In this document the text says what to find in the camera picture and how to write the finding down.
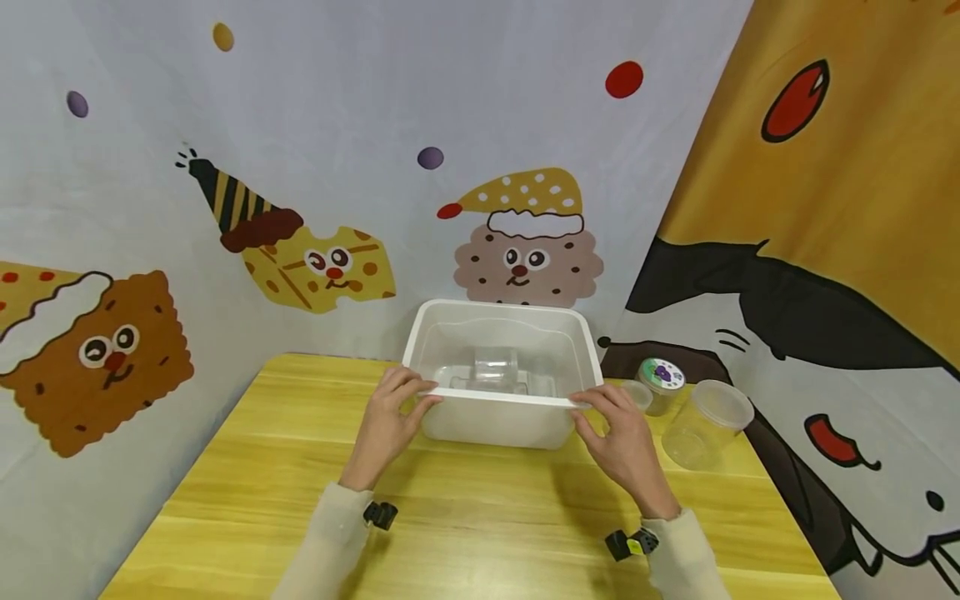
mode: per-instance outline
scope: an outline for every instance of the finger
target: finger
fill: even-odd
[[[422,397],[420,402],[417,402],[414,409],[407,415],[407,426],[412,427],[414,431],[420,429],[420,422],[423,420],[423,416],[426,415],[427,411],[443,401],[444,399],[440,396]]]
[[[629,411],[636,408],[636,404],[634,404],[634,401],[630,398],[630,395],[628,395],[627,391],[621,387],[605,383],[602,386],[594,389],[602,394],[607,400],[619,406],[623,410]]]
[[[396,371],[390,373],[390,376],[384,381],[381,390],[387,395],[392,394],[399,389],[400,386],[405,385],[413,379],[420,379],[420,376],[406,367],[397,367]]]
[[[610,402],[610,400],[600,394],[595,389],[586,390],[585,392],[578,392],[570,397],[574,402],[586,402],[593,408],[597,409],[597,412],[604,416],[607,419],[607,422],[610,422],[611,419],[614,419],[617,413],[620,412],[620,409],[617,408],[616,404]]]
[[[423,381],[420,379],[420,376],[417,375],[416,379],[411,379],[407,381],[395,391],[390,392],[387,395],[387,405],[391,408],[396,408],[400,410],[400,404],[403,404],[403,400],[408,397],[416,394],[417,392],[427,392],[437,387],[436,381]]]
[[[593,430],[593,425],[587,420],[587,415],[578,410],[572,410],[570,411],[570,417],[573,419],[573,427],[577,430],[577,435],[587,445],[587,449],[592,452],[603,438]]]
[[[376,384],[376,387],[381,387],[384,383],[387,382],[387,379],[390,378],[390,375],[394,374],[398,367],[388,367],[386,371],[383,372],[383,376],[380,377],[380,381]]]

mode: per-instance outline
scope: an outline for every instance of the red nose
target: red nose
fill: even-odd
[[[107,357],[107,362],[104,363],[104,368],[109,372],[117,372],[123,367],[126,360],[127,355],[123,352],[111,352],[110,356]]]

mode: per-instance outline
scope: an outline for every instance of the person's left hand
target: person's left hand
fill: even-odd
[[[340,476],[341,486],[357,492],[373,489],[383,471],[413,441],[423,415],[442,398],[424,396],[408,415],[400,413],[403,400],[435,387],[436,381],[424,381],[406,367],[383,373],[367,402],[353,453]]]

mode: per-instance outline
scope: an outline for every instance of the purple dot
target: purple dot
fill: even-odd
[[[433,171],[444,164],[444,153],[441,152],[440,148],[427,146],[417,155],[417,162],[427,171]]]
[[[90,112],[90,106],[86,103],[86,98],[79,91],[69,91],[66,94],[66,107],[70,109],[73,116],[83,119]]]

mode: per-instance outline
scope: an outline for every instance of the wall backdrop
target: wall backdrop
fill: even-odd
[[[95,596],[274,354],[610,330],[749,8],[7,3],[0,596]]]
[[[732,381],[845,600],[960,597],[960,2],[758,2],[604,372]]]

